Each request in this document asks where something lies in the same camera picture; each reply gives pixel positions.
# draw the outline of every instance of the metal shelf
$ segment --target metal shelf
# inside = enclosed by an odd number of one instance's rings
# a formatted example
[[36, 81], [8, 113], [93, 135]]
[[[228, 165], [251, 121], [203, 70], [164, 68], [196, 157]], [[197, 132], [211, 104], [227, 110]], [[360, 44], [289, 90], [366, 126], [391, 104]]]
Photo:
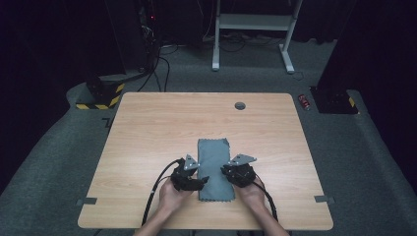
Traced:
[[289, 30], [291, 16], [221, 14], [221, 29]]
[[278, 50], [285, 64], [288, 74], [295, 72], [291, 59], [288, 54], [288, 46], [297, 23], [298, 13], [300, 12], [303, 0], [298, 0], [291, 16], [275, 15], [250, 15], [250, 14], [220, 14], [220, 0], [217, 0], [217, 10], [215, 19], [215, 39], [212, 53], [212, 69], [220, 69], [219, 39], [221, 29], [235, 30], [277, 30], [287, 31], [285, 42], [279, 44]]

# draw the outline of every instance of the black cable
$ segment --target black cable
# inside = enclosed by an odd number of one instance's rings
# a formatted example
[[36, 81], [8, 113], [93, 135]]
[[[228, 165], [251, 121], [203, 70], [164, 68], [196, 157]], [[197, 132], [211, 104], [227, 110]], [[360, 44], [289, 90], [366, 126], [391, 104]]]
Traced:
[[225, 48], [223, 48], [221, 46], [218, 46], [221, 50], [223, 50], [225, 52], [238, 52], [238, 51], [242, 50], [245, 47], [245, 45], [246, 45], [246, 40], [242, 36], [239, 36], [239, 37], [231, 37], [231, 38], [228, 38], [227, 41], [229, 43], [242, 43], [242, 45], [239, 48], [235, 49], [235, 50], [229, 50], [229, 49], [225, 49]]
[[281, 38], [280, 40], [278, 40], [276, 42], [271, 42], [274, 39], [275, 38], [272, 37], [272, 38], [268, 39], [268, 41], [266, 41], [266, 42], [248, 42], [248, 41], [246, 41], [246, 44], [250, 45], [250, 46], [271, 46], [271, 45], [279, 44], [284, 38]]
[[276, 214], [276, 206], [275, 206], [275, 204], [273, 203], [273, 199], [272, 199], [272, 197], [270, 196], [270, 194], [267, 192], [267, 190], [265, 189], [265, 188], [263, 188], [261, 185], [259, 185], [258, 183], [256, 183], [255, 181], [254, 182], [252, 182], [255, 186], [257, 186], [258, 188], [260, 188], [263, 192], [264, 192], [264, 194], [265, 194], [265, 196], [267, 196], [267, 199], [268, 199], [268, 201], [269, 201], [269, 205], [270, 205], [270, 210], [272, 211], [272, 216], [273, 216], [273, 218], [274, 219], [276, 219], [276, 221], [278, 221], [278, 215]]
[[144, 86], [147, 84], [149, 78], [153, 75], [153, 70], [154, 70], [154, 67], [152, 65], [152, 67], [150, 68], [150, 73], [149, 73], [147, 79], [145, 80], [144, 84], [138, 89], [138, 91], [141, 91], [144, 88]]
[[160, 184], [160, 182], [162, 182], [162, 180], [164, 180], [164, 179], [166, 179], [166, 178], [169, 178], [169, 177], [171, 177], [171, 176], [170, 176], [170, 175], [168, 175], [168, 176], [163, 177], [162, 179], [160, 179], [160, 180], [159, 180], [159, 183], [157, 183], [157, 184]]
[[262, 186], [264, 187], [264, 189], [266, 190], [267, 188], [265, 187], [264, 181], [262, 181], [261, 177], [255, 173], [255, 175], [257, 176], [257, 178], [261, 181]]
[[166, 72], [166, 77], [165, 77], [165, 86], [164, 86], [164, 88], [163, 88], [163, 91], [166, 91], [166, 86], [168, 85], [168, 77], [169, 77], [169, 72], [171, 71], [171, 67], [170, 67], [170, 65], [169, 65], [168, 60], [166, 60], [166, 59], [165, 59], [165, 58], [163, 58], [163, 57], [159, 57], [159, 59], [161, 59], [161, 60], [165, 61], [165, 62], [166, 62], [166, 65], [168, 66], [168, 71]]
[[159, 76], [156, 74], [156, 71], [153, 71], [153, 75], [156, 77], [156, 83], [159, 91], [162, 91], [160, 88]]
[[173, 165], [173, 164], [175, 164], [175, 163], [179, 163], [181, 161], [181, 159], [176, 159], [176, 160], [174, 160], [174, 161], [172, 161], [171, 163], [169, 163], [163, 170], [162, 170], [162, 172], [160, 173], [160, 175], [157, 177], [157, 179], [156, 179], [156, 181], [155, 181], [155, 183], [154, 183], [154, 185], [153, 185], [153, 188], [152, 188], [152, 191], [150, 191], [150, 195], [149, 195], [149, 198], [148, 198], [148, 203], [147, 203], [147, 207], [145, 208], [145, 212], [144, 212], [144, 218], [142, 219], [142, 225], [144, 225], [146, 222], [147, 222], [147, 219], [148, 219], [148, 213], [149, 213], [149, 209], [150, 209], [150, 205], [152, 204], [152, 200], [153, 200], [153, 196], [154, 196], [154, 194], [155, 194], [155, 191], [156, 191], [156, 189], [157, 189], [157, 186], [158, 186], [158, 184], [160, 183], [160, 180], [161, 180], [161, 178], [162, 178], [162, 175], [165, 173], [165, 171], [169, 168], [169, 167], [171, 167], [171, 165]]

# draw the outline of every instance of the wrist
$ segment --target wrist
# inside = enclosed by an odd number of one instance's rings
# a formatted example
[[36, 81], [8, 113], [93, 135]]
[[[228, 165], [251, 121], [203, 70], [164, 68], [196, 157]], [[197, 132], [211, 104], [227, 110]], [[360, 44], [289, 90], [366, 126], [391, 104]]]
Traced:
[[264, 204], [249, 205], [248, 207], [253, 214], [261, 214], [268, 212], [268, 209]]
[[176, 209], [173, 208], [173, 207], [169, 207], [169, 206], [166, 206], [166, 205], [159, 205], [156, 212], [169, 217], [175, 212], [175, 210]]

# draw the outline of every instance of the table top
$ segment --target table top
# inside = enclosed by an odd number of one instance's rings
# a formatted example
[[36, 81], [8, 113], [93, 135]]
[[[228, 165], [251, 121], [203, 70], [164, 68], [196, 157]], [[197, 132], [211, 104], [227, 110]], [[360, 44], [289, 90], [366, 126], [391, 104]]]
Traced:
[[[246, 108], [236, 109], [236, 102]], [[332, 228], [327, 203], [314, 198], [324, 193], [291, 95], [221, 92], [125, 93], [89, 187], [87, 197], [96, 203], [83, 206], [79, 225], [139, 228], [163, 168], [187, 153], [198, 159], [198, 139], [222, 138], [231, 158], [243, 153], [258, 159], [251, 165], [285, 229]], [[149, 215], [157, 203], [155, 194]], [[200, 202], [197, 192], [164, 228], [261, 229], [237, 194], [229, 203]]]

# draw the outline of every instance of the hazard tape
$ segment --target hazard tape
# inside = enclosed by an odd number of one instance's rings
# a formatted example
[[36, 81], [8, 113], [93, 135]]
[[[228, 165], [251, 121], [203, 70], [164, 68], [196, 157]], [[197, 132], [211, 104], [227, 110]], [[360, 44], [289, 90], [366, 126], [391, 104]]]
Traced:
[[350, 103], [350, 106], [355, 107], [355, 101], [353, 100], [352, 97], [349, 97], [349, 103]]
[[120, 94], [122, 93], [123, 87], [125, 84], [122, 84], [117, 87], [116, 91], [109, 97], [110, 102], [108, 104], [86, 104], [86, 103], [77, 103], [76, 106], [78, 109], [81, 110], [90, 110], [90, 109], [99, 109], [99, 110], [106, 110], [113, 108], [120, 99]]

